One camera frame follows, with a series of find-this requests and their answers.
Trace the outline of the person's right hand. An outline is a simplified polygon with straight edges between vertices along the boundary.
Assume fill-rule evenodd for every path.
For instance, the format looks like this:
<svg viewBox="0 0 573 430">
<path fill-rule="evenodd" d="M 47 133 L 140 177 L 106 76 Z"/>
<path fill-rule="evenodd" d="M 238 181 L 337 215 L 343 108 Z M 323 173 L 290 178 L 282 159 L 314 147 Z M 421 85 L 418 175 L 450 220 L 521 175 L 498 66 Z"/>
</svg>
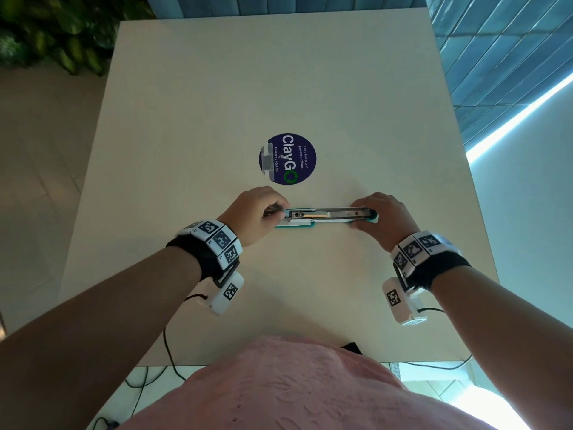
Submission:
<svg viewBox="0 0 573 430">
<path fill-rule="evenodd" d="M 379 213 L 376 229 L 357 229 L 374 238 L 381 248 L 391 253 L 405 238 L 420 231 L 406 206 L 393 195 L 381 192 L 379 195 Z"/>
</svg>

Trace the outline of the person's left hand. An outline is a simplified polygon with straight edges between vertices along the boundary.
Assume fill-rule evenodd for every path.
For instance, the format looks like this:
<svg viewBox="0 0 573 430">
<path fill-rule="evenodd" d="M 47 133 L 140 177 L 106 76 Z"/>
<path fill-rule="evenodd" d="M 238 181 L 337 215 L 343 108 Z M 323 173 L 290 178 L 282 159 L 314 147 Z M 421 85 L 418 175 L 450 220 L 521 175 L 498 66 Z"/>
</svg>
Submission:
<svg viewBox="0 0 573 430">
<path fill-rule="evenodd" d="M 244 191 L 217 218 L 233 231 L 243 248 L 252 246 L 274 229 L 262 223 L 262 188 L 271 187 L 262 186 Z"/>
</svg>

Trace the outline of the teal and silver stapler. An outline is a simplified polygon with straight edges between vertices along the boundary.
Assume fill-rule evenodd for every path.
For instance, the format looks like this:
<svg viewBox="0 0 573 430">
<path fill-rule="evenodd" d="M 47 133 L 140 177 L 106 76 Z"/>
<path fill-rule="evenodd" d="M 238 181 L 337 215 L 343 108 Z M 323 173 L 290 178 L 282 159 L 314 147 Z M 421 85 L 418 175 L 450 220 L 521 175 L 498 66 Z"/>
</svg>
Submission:
<svg viewBox="0 0 573 430">
<path fill-rule="evenodd" d="M 313 227 L 319 223 L 376 222 L 378 214 L 369 208 L 297 208 L 285 211 L 276 228 Z"/>
</svg>

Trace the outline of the person's left forearm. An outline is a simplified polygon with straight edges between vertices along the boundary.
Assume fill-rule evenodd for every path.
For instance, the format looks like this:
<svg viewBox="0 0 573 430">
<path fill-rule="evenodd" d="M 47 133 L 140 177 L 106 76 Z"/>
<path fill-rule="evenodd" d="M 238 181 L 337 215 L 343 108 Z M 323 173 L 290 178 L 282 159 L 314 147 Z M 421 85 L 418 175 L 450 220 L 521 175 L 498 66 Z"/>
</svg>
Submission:
<svg viewBox="0 0 573 430">
<path fill-rule="evenodd" d="M 85 430 L 198 284 L 170 246 L 0 342 L 0 430 Z"/>
</svg>

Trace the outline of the person's right forearm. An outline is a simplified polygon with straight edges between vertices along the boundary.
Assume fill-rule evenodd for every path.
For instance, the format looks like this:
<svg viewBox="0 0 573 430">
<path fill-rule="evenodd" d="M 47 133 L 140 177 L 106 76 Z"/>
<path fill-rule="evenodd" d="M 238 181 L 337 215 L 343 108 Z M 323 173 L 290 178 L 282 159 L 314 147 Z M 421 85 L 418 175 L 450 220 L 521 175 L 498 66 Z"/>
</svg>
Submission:
<svg viewBox="0 0 573 430">
<path fill-rule="evenodd" d="M 573 329 L 472 267 L 431 293 L 480 368 L 532 430 L 573 430 Z"/>
</svg>

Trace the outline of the round dark blue sticker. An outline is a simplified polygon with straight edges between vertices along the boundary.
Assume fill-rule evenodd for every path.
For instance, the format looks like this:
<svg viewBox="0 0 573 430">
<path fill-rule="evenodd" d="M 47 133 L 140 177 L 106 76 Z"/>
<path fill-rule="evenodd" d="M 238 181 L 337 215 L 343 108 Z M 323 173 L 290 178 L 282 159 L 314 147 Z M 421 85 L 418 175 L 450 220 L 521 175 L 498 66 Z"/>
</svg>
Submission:
<svg viewBox="0 0 573 430">
<path fill-rule="evenodd" d="M 263 144 L 258 162 L 261 172 L 271 182 L 292 186 L 311 176 L 317 164 L 317 154 L 305 137 L 282 133 Z"/>
</svg>

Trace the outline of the black wristband with marker blocks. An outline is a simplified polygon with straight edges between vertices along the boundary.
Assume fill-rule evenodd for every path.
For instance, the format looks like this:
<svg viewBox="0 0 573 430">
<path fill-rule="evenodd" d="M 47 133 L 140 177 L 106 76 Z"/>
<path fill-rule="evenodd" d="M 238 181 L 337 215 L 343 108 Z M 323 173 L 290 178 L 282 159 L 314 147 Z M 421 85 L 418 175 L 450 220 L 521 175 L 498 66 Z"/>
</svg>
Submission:
<svg viewBox="0 0 573 430">
<path fill-rule="evenodd" d="M 195 222 L 179 231 L 167 247 L 174 246 L 195 257 L 201 268 L 201 280 L 219 282 L 239 263 L 242 244 L 224 223 L 209 219 Z"/>
<path fill-rule="evenodd" d="M 398 281 L 404 292 L 431 290 L 434 279 L 456 267 L 470 264 L 447 238 L 419 231 L 407 236 L 390 253 Z"/>
</svg>

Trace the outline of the white light strip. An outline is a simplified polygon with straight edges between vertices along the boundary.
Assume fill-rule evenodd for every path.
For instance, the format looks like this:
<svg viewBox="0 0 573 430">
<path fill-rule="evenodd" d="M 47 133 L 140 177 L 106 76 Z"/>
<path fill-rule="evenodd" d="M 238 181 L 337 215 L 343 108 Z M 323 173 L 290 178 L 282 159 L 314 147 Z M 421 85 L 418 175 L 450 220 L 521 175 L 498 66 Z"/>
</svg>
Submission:
<svg viewBox="0 0 573 430">
<path fill-rule="evenodd" d="M 466 158 L 468 164 L 472 165 L 475 161 L 481 158 L 494 145 L 502 141 L 502 139 L 505 138 L 509 133 L 511 133 L 516 127 L 518 127 L 527 118 L 533 115 L 547 101 L 551 100 L 555 96 L 555 94 L 562 91 L 571 83 L 573 83 L 573 71 L 571 71 L 567 77 L 562 79 L 561 82 L 559 82 L 550 90 L 548 90 L 546 93 L 541 95 L 538 99 L 528 104 L 524 109 L 520 110 L 510 119 L 508 119 L 505 123 L 501 124 L 493 132 L 491 132 L 487 136 L 484 136 L 476 145 L 473 145 L 466 152 Z"/>
</svg>

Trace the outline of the pink shirt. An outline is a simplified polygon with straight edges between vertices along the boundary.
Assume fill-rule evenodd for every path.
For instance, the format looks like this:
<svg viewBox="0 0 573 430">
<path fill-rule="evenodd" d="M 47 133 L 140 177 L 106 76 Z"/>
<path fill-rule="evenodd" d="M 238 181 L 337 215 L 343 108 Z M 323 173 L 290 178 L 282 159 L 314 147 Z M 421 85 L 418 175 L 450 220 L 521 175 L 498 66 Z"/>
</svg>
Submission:
<svg viewBox="0 0 573 430">
<path fill-rule="evenodd" d="M 194 372 L 122 430 L 495 430 L 411 392 L 381 363 L 301 338 L 263 337 Z"/>
</svg>

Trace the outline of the green leafy plant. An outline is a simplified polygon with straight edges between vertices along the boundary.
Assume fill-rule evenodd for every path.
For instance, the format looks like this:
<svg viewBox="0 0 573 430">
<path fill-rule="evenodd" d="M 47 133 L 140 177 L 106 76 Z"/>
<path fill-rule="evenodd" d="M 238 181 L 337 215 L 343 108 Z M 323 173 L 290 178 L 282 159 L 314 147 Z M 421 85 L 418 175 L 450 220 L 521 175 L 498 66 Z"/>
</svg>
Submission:
<svg viewBox="0 0 573 430">
<path fill-rule="evenodd" d="M 0 67 L 47 62 L 102 77 L 120 23 L 156 19 L 147 0 L 0 0 Z"/>
</svg>

